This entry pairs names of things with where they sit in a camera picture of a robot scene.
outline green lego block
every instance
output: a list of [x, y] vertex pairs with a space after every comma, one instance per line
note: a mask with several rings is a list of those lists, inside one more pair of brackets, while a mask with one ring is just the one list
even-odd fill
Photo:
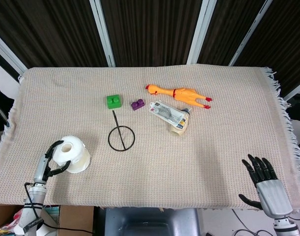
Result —
[[107, 101], [107, 107], [109, 109], [121, 107], [121, 101], [118, 94], [113, 96], [107, 96], [106, 101]]

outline robotic hand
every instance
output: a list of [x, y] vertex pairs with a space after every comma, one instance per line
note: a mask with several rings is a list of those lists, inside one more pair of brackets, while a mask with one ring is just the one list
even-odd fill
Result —
[[23, 207], [19, 221], [19, 226], [23, 228], [25, 236], [36, 236], [38, 226], [45, 224], [40, 215], [47, 192], [46, 182], [48, 178], [64, 172], [70, 165], [71, 161], [68, 161], [62, 168], [53, 171], [49, 167], [49, 162], [53, 157], [55, 147], [62, 143], [62, 140], [53, 143], [38, 162], [34, 176], [34, 184], [27, 192], [28, 199]]
[[250, 174], [261, 202], [249, 200], [243, 194], [239, 194], [240, 199], [249, 206], [263, 210], [268, 217], [274, 219], [273, 226], [277, 236], [300, 236], [298, 226], [287, 217], [293, 208], [271, 163], [265, 158], [261, 160], [250, 154], [248, 158], [253, 167], [246, 160], [242, 162]]

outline beige towel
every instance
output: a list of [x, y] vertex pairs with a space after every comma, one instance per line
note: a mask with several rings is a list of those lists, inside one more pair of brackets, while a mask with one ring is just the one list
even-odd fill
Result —
[[[148, 68], [33, 68], [24, 74], [0, 146], [0, 203], [22, 204], [23, 184], [33, 181], [38, 160], [65, 135], [78, 136], [91, 154], [88, 168], [49, 178], [46, 204], [250, 208], [243, 193], [258, 200], [242, 159], [265, 157], [300, 208], [300, 153], [286, 118], [286, 103], [268, 68], [182, 65]], [[211, 109], [193, 107], [181, 137], [149, 113], [167, 95], [150, 95], [147, 84], [193, 88], [213, 98]], [[136, 134], [125, 152], [107, 142], [115, 127], [106, 96], [119, 94], [119, 125]], [[146, 106], [133, 111], [142, 98]]]

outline yellow rubber chicken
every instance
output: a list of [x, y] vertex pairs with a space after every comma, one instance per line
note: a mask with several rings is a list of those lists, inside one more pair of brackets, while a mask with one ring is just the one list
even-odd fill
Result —
[[202, 108], [206, 108], [206, 109], [210, 109], [210, 106], [200, 104], [200, 103], [196, 102], [196, 99], [200, 98], [200, 99], [204, 99], [208, 102], [212, 101], [211, 98], [202, 96], [202, 95], [196, 93], [196, 91], [194, 89], [190, 89], [190, 88], [164, 89], [164, 88], [160, 88], [156, 85], [147, 85], [145, 87], [145, 89], [147, 89], [150, 94], [154, 94], [154, 95], [157, 95], [159, 93], [167, 94], [169, 96], [173, 96], [173, 98], [175, 98], [178, 101], [182, 101], [182, 102], [188, 103], [190, 105], [198, 106], [198, 107], [202, 107]]

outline purple lego block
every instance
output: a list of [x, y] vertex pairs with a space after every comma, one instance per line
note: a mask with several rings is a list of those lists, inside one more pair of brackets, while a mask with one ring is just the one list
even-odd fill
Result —
[[144, 101], [142, 99], [139, 99], [137, 102], [133, 102], [131, 104], [131, 107], [135, 111], [135, 110], [139, 109], [140, 107], [143, 107], [144, 105], [145, 105]]

